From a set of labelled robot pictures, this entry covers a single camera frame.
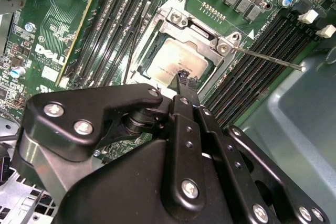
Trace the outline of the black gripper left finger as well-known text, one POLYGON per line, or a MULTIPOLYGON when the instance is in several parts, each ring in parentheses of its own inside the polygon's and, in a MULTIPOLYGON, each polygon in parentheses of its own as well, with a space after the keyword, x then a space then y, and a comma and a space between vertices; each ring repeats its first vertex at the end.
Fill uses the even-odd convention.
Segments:
POLYGON ((166 148, 162 202, 166 209, 201 210, 206 203, 201 130, 207 109, 200 105, 195 79, 178 73, 167 98, 147 83, 41 93, 26 103, 15 154, 26 178, 38 176, 58 208, 75 202, 102 202, 104 176, 89 162, 95 150, 151 133, 149 147, 166 148))

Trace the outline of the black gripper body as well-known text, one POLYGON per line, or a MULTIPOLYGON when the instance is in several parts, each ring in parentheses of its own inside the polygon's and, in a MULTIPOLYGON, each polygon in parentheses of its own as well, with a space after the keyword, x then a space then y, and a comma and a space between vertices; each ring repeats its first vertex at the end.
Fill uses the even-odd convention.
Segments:
MULTIPOLYGON (((59 223, 181 223, 161 201, 167 141, 137 147, 78 181, 59 206, 59 223)), ((203 157, 206 204, 189 223, 248 223, 223 193, 213 161, 203 157)))

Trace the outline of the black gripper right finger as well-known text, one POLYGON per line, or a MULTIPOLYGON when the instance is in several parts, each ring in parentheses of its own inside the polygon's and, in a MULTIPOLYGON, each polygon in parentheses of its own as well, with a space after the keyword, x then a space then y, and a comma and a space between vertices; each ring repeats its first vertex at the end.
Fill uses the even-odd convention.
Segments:
POLYGON ((240 128, 221 129, 188 89, 201 130, 208 202, 194 223, 329 223, 326 213, 240 128))

